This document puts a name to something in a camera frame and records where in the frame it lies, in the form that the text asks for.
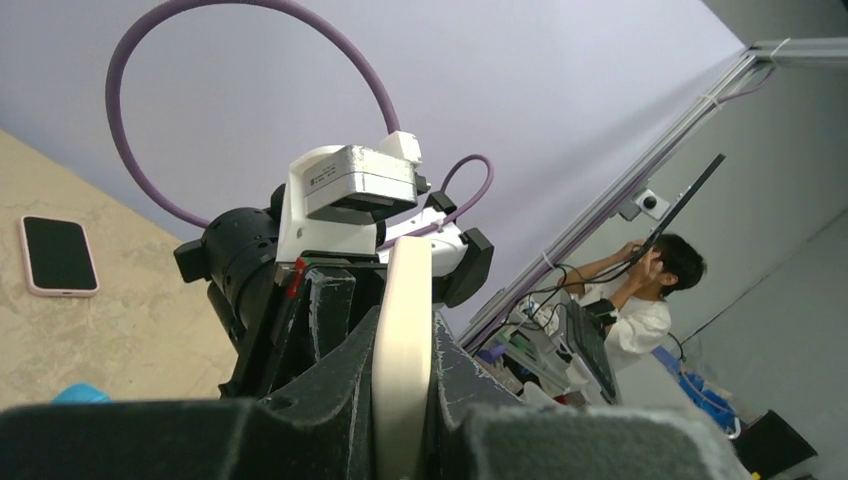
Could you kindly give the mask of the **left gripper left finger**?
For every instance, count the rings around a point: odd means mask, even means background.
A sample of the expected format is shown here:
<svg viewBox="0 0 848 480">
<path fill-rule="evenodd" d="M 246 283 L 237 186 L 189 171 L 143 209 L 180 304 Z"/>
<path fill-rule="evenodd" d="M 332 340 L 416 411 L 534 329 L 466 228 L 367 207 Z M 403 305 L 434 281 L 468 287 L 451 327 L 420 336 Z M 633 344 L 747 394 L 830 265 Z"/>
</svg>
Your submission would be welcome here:
<svg viewBox="0 0 848 480">
<path fill-rule="evenodd" d="M 1 415 L 5 479 L 372 479 L 371 310 L 260 399 L 41 404 Z"/>
</svg>

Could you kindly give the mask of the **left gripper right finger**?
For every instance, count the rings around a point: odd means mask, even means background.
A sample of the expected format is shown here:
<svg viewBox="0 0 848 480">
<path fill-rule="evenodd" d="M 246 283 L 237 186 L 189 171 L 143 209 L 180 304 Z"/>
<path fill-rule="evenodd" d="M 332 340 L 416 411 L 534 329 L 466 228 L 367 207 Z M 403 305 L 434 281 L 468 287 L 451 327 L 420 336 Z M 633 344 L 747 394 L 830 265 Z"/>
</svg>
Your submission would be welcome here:
<svg viewBox="0 0 848 480">
<path fill-rule="evenodd" d="M 703 414 L 678 408 L 530 405 L 433 316 L 430 479 L 749 479 Z"/>
</svg>

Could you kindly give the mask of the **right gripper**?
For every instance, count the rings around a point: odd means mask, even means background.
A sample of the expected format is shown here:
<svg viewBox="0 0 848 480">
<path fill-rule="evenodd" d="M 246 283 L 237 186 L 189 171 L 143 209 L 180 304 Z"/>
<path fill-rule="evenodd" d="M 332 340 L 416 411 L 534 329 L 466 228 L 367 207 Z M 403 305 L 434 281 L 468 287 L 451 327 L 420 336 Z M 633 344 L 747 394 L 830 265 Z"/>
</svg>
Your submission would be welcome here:
<svg viewBox="0 0 848 480">
<path fill-rule="evenodd" d="M 303 254 L 218 289 L 218 318 L 237 360 L 226 398 L 262 398 L 339 347 L 381 304 L 387 265 L 375 256 Z"/>
</svg>

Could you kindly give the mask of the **white phone case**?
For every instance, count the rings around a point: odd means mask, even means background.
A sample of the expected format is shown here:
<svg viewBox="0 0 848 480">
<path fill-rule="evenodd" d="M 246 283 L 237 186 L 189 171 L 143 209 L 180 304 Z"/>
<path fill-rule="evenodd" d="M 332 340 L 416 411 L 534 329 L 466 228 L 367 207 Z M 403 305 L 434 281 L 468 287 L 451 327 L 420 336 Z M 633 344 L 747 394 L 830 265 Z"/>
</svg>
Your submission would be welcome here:
<svg viewBox="0 0 848 480">
<path fill-rule="evenodd" d="M 432 360 L 432 257 L 428 240 L 398 239 L 389 259 L 372 360 L 376 475 L 417 475 Z"/>
</svg>

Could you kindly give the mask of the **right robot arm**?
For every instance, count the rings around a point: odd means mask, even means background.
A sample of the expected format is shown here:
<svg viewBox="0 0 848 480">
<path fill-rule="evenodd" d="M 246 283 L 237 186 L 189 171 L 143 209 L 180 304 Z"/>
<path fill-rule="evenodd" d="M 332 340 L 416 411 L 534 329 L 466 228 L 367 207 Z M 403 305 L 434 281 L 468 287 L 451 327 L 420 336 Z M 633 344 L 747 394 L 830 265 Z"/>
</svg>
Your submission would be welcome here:
<svg viewBox="0 0 848 480">
<path fill-rule="evenodd" d="M 218 387 L 222 399 L 265 398 L 317 374 L 360 322 L 379 312 L 388 259 L 377 253 L 306 250 L 293 264 L 276 263 L 284 191 L 281 185 L 274 192 L 269 208 L 220 215 L 200 239 L 173 252 L 184 282 L 208 282 L 208 300 L 237 353 L 230 379 Z M 478 228 L 463 231 L 448 221 L 459 208 L 443 191 L 429 194 L 424 207 L 389 239 L 427 220 L 444 222 L 423 238 L 432 255 L 434 307 L 455 307 L 484 285 L 495 247 Z"/>
</svg>

